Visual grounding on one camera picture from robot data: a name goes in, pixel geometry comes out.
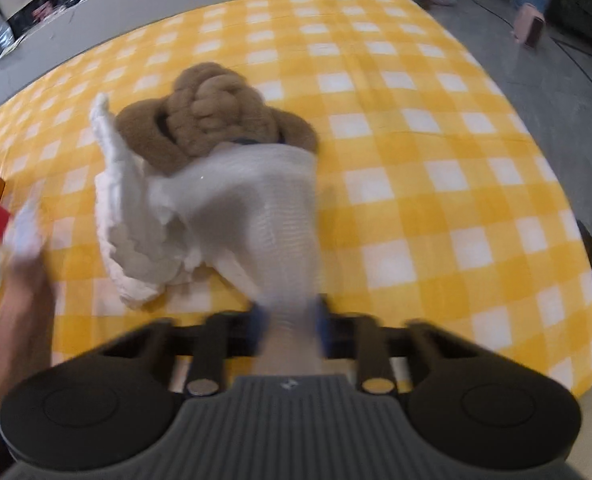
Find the white fabric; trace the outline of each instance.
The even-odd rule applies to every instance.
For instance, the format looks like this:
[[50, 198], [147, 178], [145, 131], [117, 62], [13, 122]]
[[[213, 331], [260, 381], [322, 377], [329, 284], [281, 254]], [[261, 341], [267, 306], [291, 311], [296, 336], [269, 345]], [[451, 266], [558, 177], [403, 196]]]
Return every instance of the white fabric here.
[[154, 298], [201, 262], [276, 311], [315, 298], [314, 155], [232, 145], [164, 177], [139, 168], [106, 96], [96, 98], [90, 121], [106, 164], [96, 176], [98, 238], [126, 303]]

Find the floor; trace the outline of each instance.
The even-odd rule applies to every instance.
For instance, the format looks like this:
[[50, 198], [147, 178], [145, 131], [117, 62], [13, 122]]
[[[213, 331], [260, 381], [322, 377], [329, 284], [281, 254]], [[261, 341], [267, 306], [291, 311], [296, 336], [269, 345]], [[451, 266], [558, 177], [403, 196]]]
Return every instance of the floor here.
[[[535, 51], [516, 45], [502, 20], [514, 17], [509, 0], [458, 0], [430, 12], [509, 98], [592, 234], [592, 48], [552, 28]], [[580, 402], [584, 422], [570, 462], [592, 480], [592, 389]]]

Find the cable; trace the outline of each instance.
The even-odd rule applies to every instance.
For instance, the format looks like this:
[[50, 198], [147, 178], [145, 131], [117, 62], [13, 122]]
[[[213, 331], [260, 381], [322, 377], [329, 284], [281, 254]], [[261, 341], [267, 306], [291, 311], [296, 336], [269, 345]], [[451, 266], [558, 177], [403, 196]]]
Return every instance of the cable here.
[[[472, 0], [474, 4], [476, 4], [478, 7], [480, 7], [481, 9], [486, 10], [487, 12], [490, 12], [491, 14], [493, 14], [496, 18], [499, 18], [501, 20], [503, 20], [503, 22], [505, 22], [507, 25], [509, 25], [509, 27], [513, 28], [513, 25], [511, 23], [508, 22], [508, 20], [505, 20], [501, 15], [496, 14], [495, 12], [493, 12], [493, 10], [488, 9], [487, 7], [485, 7], [483, 4], [481, 4], [478, 0]], [[582, 52], [583, 54], [586, 54], [589, 57], [592, 57], [591, 54], [588, 54], [587, 52], [585, 52], [584, 50], [582, 50], [581, 48], [577, 48], [576, 46], [573, 46], [572, 44], [569, 44], [565, 41], [561, 41], [561, 40], [556, 40], [556, 38], [551, 38], [551, 41], [553, 41], [559, 48], [560, 50], [562, 50], [566, 56], [571, 59], [573, 61], [573, 64], [575, 66], [577, 66], [580, 71], [584, 74], [584, 76], [589, 80], [589, 82], [592, 84], [592, 78], [589, 76], [589, 74], [587, 74], [587, 72], [585, 71], [585, 69], [583, 69], [583, 67], [580, 66], [580, 64], [574, 59], [574, 57], [569, 54], [563, 46], [568, 46], [574, 50], [578, 50], [580, 52]]]
[[556, 40], [556, 38], [551, 38], [551, 39], [554, 41], [555, 44], [557, 44], [560, 47], [560, 50], [562, 50], [567, 55], [567, 57], [573, 61], [573, 64], [580, 69], [580, 71], [584, 74], [584, 76], [592, 84], [592, 78], [589, 76], [589, 74], [587, 74], [585, 72], [585, 70], [583, 69], [583, 67], [580, 66], [580, 64], [573, 58], [573, 56], [571, 54], [569, 54], [565, 49], [563, 49], [562, 45], [560, 45], [558, 43], [558, 40]]
[[500, 18], [501, 20], [503, 20], [503, 22], [505, 22], [507, 25], [509, 25], [509, 27], [513, 28], [513, 24], [509, 23], [507, 20], [505, 20], [501, 15], [496, 14], [495, 12], [493, 12], [492, 9], [488, 9], [487, 7], [485, 7], [482, 3], [480, 3], [478, 0], [471, 0], [474, 4], [476, 4], [478, 7], [480, 7], [481, 9], [486, 10], [487, 12], [491, 12], [496, 18]]

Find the stuffed animal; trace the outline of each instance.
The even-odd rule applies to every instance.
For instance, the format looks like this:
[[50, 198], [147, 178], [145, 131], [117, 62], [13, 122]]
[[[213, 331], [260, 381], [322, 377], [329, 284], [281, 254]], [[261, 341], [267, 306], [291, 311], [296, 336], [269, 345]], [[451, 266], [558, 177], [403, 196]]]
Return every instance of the stuffed animal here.
[[116, 129], [132, 152], [166, 175], [221, 142], [280, 142], [313, 153], [318, 145], [307, 121], [267, 106], [241, 75], [212, 62], [185, 70], [171, 95], [127, 106]]

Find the yellow checkered tablecloth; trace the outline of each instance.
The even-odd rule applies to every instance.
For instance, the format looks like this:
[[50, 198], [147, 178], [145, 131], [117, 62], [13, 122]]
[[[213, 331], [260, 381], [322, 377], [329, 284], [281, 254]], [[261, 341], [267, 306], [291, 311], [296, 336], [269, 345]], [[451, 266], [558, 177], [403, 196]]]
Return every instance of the yellow checkered tablecloth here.
[[556, 378], [592, 384], [592, 274], [554, 173], [476, 60], [409, 0], [239, 0], [108, 41], [0, 107], [0, 173], [52, 223], [54, 351], [77, 354], [153, 317], [198, 322], [245, 299], [202, 269], [144, 310], [118, 300], [94, 222], [103, 170], [87, 113], [168, 94], [215, 60], [321, 139], [317, 200], [333, 309], [422, 317]]

